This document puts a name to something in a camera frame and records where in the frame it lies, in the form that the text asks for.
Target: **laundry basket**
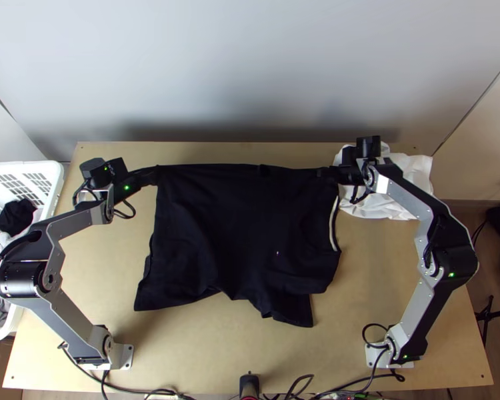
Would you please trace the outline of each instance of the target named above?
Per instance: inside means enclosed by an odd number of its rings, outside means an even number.
[[[63,186],[63,166],[56,161],[0,163],[0,212],[13,200],[28,199],[39,211],[33,222],[53,215]],[[0,340],[16,331],[23,308],[11,304]]]

